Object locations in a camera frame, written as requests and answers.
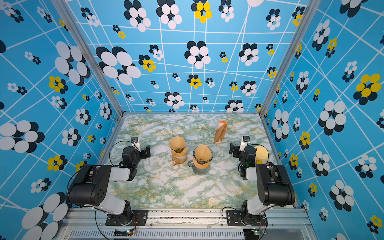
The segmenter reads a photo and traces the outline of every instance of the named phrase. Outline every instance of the green marble surface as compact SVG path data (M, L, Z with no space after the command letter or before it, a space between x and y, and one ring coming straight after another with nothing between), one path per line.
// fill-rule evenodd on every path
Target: green marble surface
M228 122L228 129L222 143L214 144L219 121ZM116 142L138 136L142 148L151 146L151 157L139 163L133 181L110 183L108 191L133 208L238 208L257 194L256 181L240 178L239 160L228 154L230 142L240 145L243 135L264 145L269 161L276 163L258 114L129 114ZM174 136L182 136L188 147L187 161L176 166L168 146ZM206 175L196 175L187 165L201 143L214 153ZM113 147L113 164L122 160L122 149L129 145L121 142Z

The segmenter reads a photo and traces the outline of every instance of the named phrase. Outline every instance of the floral wallpaper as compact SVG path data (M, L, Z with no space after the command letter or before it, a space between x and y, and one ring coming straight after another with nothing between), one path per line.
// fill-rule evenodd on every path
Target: floral wallpaper
M308 0L66 3L125 111L258 112Z
M384 239L383 13L322 0L262 116L318 239Z
M0 239L52 239L119 116L49 0L0 0Z

